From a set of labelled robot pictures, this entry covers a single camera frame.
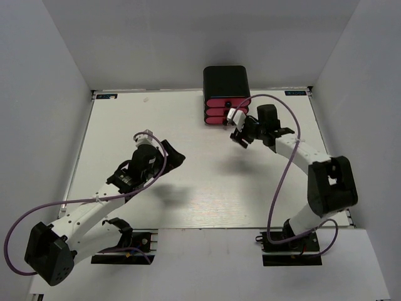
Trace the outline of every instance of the white wall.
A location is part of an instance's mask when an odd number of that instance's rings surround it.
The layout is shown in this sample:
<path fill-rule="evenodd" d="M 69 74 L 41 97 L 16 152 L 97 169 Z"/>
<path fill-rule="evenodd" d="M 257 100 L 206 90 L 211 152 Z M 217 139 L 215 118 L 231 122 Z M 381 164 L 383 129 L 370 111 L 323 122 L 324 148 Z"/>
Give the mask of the white wall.
<path fill-rule="evenodd" d="M 360 198 L 352 216 L 368 231 L 392 300 L 401 300 L 400 50 L 401 2 L 361 0 L 313 95 L 329 149 L 351 160 Z"/>
<path fill-rule="evenodd" d="M 213 64 L 251 87 L 313 85 L 358 0 L 44 0 L 93 90 L 200 88 Z"/>
<path fill-rule="evenodd" d="M 28 209 L 60 200 L 90 108 L 90 91 L 40 0 L 0 1 L 0 241 Z M 30 229 L 55 218 L 43 210 L 17 228 L 11 259 L 23 257 Z M 25 300 L 30 277 L 0 259 L 0 299 Z"/>

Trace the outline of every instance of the stacked containers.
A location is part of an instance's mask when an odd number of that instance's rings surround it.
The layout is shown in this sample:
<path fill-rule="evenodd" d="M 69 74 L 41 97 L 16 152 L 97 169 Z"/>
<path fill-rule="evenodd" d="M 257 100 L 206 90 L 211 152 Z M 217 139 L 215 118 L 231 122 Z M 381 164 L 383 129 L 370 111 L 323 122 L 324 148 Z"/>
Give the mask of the stacked containers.
<path fill-rule="evenodd" d="M 251 96 L 243 66 L 208 66 L 203 70 L 204 120 L 206 124 L 227 124 L 227 114 Z M 248 113 L 251 101 L 240 110 Z"/>

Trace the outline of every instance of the label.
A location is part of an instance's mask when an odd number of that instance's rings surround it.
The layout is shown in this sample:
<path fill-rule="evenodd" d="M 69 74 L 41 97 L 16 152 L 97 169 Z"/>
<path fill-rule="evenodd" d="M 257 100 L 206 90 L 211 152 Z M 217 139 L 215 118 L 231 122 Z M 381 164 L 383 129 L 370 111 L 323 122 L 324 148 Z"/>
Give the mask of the label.
<path fill-rule="evenodd" d="M 284 91 L 286 96 L 306 96 L 305 91 Z"/>
<path fill-rule="evenodd" d="M 96 99 L 116 99 L 118 94 L 98 94 Z"/>

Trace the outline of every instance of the white table surface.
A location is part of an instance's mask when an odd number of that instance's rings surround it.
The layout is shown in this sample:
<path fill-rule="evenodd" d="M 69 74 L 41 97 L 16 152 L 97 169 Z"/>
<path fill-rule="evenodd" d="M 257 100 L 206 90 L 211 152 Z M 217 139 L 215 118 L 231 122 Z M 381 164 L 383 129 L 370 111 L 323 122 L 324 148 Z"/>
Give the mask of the white table surface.
<path fill-rule="evenodd" d="M 325 151 L 307 96 L 283 99 L 301 124 L 301 136 Z M 255 98 L 256 107 L 274 103 L 281 126 L 295 129 L 286 109 L 270 98 Z M 95 100 L 79 164 L 68 199 L 85 198 L 103 185 L 117 166 L 135 150 L 132 137 L 150 129 L 167 139 L 187 158 L 153 187 L 131 199 L 110 216 L 128 221 L 133 228 L 262 228 L 287 159 L 255 141 L 248 149 L 233 143 L 231 128 L 208 126 L 203 121 L 202 91 L 119 93 L 117 99 Z M 307 177 L 296 166 L 281 190 L 273 226 L 281 227 L 306 204 Z M 67 212 L 76 206 L 68 205 Z M 335 216 L 348 226 L 345 213 Z"/>
<path fill-rule="evenodd" d="M 258 230 L 160 230 L 148 266 L 74 267 L 55 287 L 39 276 L 31 293 L 43 301 L 374 301 L 389 298 L 365 230 L 340 230 L 322 266 L 264 267 Z M 318 230 L 321 248 L 332 229 Z"/>

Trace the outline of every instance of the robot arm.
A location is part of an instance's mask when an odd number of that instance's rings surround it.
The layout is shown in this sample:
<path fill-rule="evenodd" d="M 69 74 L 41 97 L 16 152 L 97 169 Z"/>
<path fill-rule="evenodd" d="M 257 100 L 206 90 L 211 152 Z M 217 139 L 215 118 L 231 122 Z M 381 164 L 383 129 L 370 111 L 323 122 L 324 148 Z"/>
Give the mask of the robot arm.
<path fill-rule="evenodd" d="M 49 285 L 59 284 L 71 273 L 74 265 L 105 248 L 132 246 L 137 233 L 133 233 L 126 221 L 108 219 L 107 215 L 123 206 L 132 198 L 131 193 L 142 189 L 148 180 L 158 175 L 165 159 L 159 146 L 148 135 L 137 136 L 135 141 L 137 150 L 132 159 L 121 163 L 107 179 L 94 196 L 96 202 L 83 203 L 49 225 L 40 222 L 31 230 L 25 261 Z M 185 156 L 166 140 L 161 144 L 167 153 L 163 176 L 179 167 Z"/>
<path fill-rule="evenodd" d="M 262 140 L 273 152 L 289 159 L 298 138 L 289 128 L 281 128 L 274 105 L 258 107 L 258 119 L 230 109 L 227 119 L 236 126 L 231 139 L 247 148 Z M 302 234 L 319 226 L 337 212 L 358 201 L 351 165 L 346 157 L 330 157 L 300 141 L 293 162 L 308 176 L 308 204 L 284 223 L 286 237 Z"/>

